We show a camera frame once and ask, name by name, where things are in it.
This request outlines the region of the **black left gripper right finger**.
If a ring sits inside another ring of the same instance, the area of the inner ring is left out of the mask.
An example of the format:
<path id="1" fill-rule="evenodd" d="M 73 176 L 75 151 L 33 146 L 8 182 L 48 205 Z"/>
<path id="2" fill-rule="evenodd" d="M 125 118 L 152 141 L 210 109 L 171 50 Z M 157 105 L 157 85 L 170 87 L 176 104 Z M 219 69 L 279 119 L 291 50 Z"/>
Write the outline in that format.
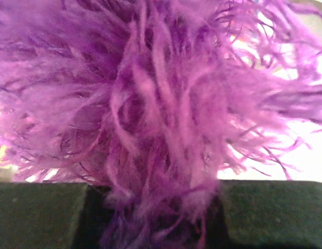
<path id="1" fill-rule="evenodd" d="M 222 180 L 225 244 L 322 248 L 322 183 Z"/>

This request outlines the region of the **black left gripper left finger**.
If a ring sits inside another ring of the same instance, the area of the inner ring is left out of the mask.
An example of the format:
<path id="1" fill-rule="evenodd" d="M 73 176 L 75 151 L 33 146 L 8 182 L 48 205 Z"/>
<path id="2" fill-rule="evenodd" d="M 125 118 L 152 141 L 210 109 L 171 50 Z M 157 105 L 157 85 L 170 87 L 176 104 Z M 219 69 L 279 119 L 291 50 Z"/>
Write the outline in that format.
<path id="1" fill-rule="evenodd" d="M 99 248 L 108 221 L 99 188 L 0 183 L 0 248 Z"/>

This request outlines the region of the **purple fluffy duster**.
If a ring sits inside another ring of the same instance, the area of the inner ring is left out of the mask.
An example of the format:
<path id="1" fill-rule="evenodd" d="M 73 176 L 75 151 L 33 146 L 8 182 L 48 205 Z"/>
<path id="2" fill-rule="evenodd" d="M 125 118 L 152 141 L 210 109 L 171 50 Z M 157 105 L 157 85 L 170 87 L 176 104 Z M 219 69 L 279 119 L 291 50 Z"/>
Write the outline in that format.
<path id="1" fill-rule="evenodd" d="M 106 186 L 102 248 L 203 248 L 217 173 L 322 125 L 322 11 L 292 1 L 0 1 L 0 144 L 17 179 Z"/>

